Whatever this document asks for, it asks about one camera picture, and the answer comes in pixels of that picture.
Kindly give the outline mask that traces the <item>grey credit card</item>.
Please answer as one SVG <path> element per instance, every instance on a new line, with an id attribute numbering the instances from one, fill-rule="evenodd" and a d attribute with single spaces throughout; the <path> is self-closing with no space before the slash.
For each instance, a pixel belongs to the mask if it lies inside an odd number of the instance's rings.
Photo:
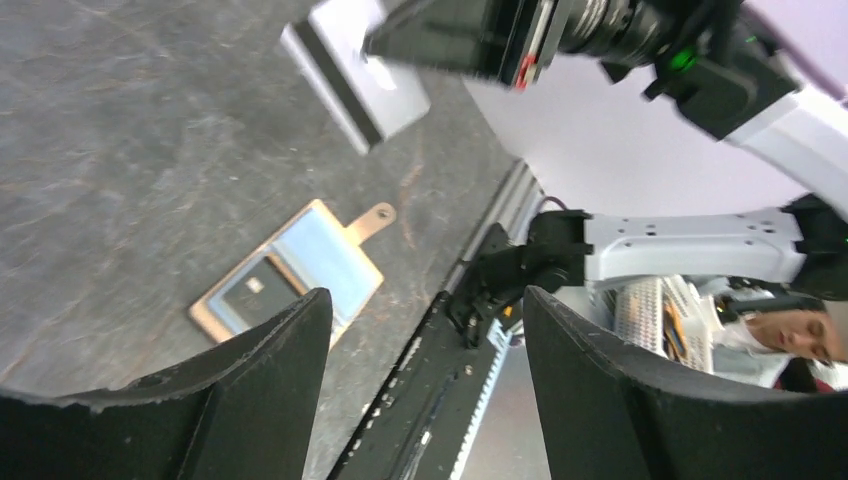
<path id="1" fill-rule="evenodd" d="M 420 120 L 431 106 L 412 68 L 366 55 L 365 37 L 385 17 L 380 1 L 321 1 L 287 24 L 280 37 L 361 155 Z"/>

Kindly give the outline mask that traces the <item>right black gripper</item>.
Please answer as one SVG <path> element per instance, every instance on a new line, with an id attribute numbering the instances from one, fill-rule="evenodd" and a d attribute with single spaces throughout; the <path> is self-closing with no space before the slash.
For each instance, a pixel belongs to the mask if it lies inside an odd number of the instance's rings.
<path id="1" fill-rule="evenodd" d="M 369 56 L 523 90 L 558 55 L 621 76 L 669 43 L 658 1 L 404 1 L 368 32 Z"/>

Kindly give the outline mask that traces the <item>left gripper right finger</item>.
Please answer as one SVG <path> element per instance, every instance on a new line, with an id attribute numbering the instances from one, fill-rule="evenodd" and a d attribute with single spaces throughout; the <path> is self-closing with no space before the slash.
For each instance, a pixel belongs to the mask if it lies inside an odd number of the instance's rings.
<path id="1" fill-rule="evenodd" d="M 548 292 L 524 325 L 555 479 L 843 479 L 847 396 L 726 380 L 665 360 Z"/>

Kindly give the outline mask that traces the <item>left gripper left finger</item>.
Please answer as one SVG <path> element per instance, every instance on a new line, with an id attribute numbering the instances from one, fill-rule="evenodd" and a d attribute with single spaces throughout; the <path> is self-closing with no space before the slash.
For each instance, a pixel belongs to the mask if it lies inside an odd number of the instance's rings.
<path id="1" fill-rule="evenodd" d="M 329 349 L 331 297 L 119 390 L 1 393 L 5 479 L 298 479 Z"/>

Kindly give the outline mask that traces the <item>black credit card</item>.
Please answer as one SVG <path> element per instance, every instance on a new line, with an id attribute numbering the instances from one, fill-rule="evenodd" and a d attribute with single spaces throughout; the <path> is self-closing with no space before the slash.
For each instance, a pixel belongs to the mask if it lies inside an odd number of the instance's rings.
<path id="1" fill-rule="evenodd" d="M 261 257 L 240 271 L 222 294 L 237 331 L 244 331 L 273 318 L 297 300 L 299 294 L 269 257 Z"/>

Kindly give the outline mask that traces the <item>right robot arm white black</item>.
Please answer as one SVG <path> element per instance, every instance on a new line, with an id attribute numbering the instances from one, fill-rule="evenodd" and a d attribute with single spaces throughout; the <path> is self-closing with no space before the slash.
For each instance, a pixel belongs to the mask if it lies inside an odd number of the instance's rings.
<path id="1" fill-rule="evenodd" d="M 847 108 L 743 1 L 406 1 L 368 59 L 460 76 L 558 212 L 457 298 L 538 277 L 749 277 L 847 296 Z"/>

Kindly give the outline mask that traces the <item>beige card holder wallet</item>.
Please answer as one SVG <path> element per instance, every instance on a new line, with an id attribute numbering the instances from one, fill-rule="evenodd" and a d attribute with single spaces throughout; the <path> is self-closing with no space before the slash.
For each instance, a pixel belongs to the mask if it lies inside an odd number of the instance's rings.
<path id="1" fill-rule="evenodd" d="M 267 256 L 299 297 L 314 288 L 330 291 L 330 343 L 335 344 L 384 281 L 362 244 L 395 219 L 395 208 L 382 202 L 344 225 L 322 200 L 314 199 L 195 301 L 189 316 L 217 343 L 249 330 L 235 329 L 221 297 L 240 271 Z"/>

